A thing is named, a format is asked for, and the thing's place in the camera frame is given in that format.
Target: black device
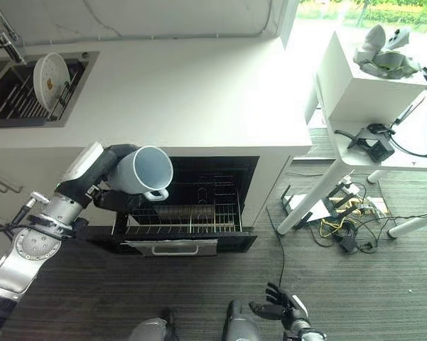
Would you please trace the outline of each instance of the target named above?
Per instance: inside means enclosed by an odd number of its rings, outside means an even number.
[[[362,128],[355,136],[343,130],[335,130],[335,134],[351,139],[347,149],[359,146],[368,153],[374,162],[386,160],[395,152],[389,142],[391,135],[395,132],[383,124],[370,124],[366,128]]]

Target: dishwasher rack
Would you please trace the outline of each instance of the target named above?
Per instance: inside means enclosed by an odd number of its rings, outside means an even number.
[[[239,193],[232,175],[201,176],[191,183],[174,183],[175,193],[190,193],[193,204],[149,205],[130,215],[139,224],[132,234],[199,234],[241,232]]]

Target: stainless steel sink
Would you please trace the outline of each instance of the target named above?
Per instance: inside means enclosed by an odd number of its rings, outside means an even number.
[[[40,126],[60,127],[69,119],[77,98],[90,74],[99,52],[62,53],[70,71],[71,82],[58,97],[52,111],[43,108],[33,88],[33,70],[42,55],[27,56],[27,65],[0,64],[0,128]]]

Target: black glove hand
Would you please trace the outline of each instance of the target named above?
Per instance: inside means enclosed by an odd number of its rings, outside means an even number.
[[[292,308],[293,304],[287,293],[278,286],[267,283],[268,288],[265,290],[266,299],[272,304],[259,304],[250,302],[249,307],[252,312],[266,320],[283,320],[284,312]]]
[[[265,289],[265,294],[267,295],[266,299],[268,302],[281,305],[283,308],[293,307],[291,299],[283,289],[273,283],[267,283],[267,286],[269,287]]]

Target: white countertop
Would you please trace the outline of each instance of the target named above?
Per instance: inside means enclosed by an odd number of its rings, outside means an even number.
[[[0,129],[0,148],[100,141],[290,146],[297,155],[311,145],[303,112],[287,101],[293,80],[279,39],[98,42],[33,46],[26,53],[94,50],[99,57],[66,126]]]
[[[418,103],[423,97],[424,101],[398,126],[394,126],[396,134],[394,139],[405,149],[419,154],[427,154],[427,90],[423,91],[414,101]],[[388,159],[375,163],[367,155],[366,151],[358,147],[347,149],[350,139],[334,134],[336,129],[347,131],[356,135],[366,124],[360,122],[328,120],[328,130],[331,141],[338,158],[354,167],[365,167],[373,169],[400,170],[400,171],[427,171],[427,158],[412,156],[397,147],[395,153]]]

